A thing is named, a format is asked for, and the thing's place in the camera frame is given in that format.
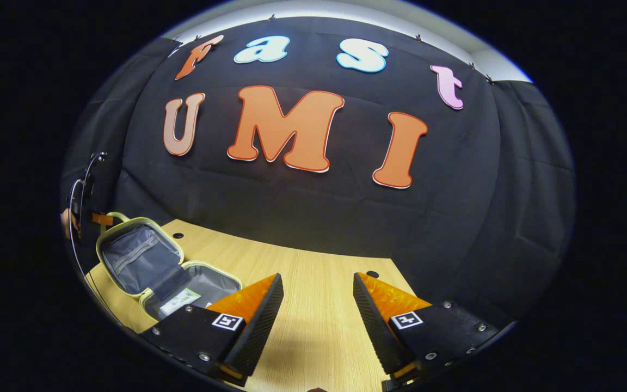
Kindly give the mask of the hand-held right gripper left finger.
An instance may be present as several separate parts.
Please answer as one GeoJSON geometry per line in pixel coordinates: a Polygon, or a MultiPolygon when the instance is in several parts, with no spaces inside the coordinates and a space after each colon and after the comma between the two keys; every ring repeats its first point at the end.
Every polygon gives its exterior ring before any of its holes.
{"type": "Polygon", "coordinates": [[[207,308],[185,304],[140,335],[189,371],[243,387],[254,374],[283,297],[276,273],[207,308]]]}

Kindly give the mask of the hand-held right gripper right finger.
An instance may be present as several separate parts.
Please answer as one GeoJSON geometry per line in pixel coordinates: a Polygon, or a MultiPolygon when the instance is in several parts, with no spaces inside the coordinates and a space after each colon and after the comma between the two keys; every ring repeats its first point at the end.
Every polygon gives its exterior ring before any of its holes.
{"type": "Polygon", "coordinates": [[[498,327],[456,301],[429,303],[365,273],[353,296],[388,379],[385,389],[413,389],[458,367],[500,340],[498,327]]]}

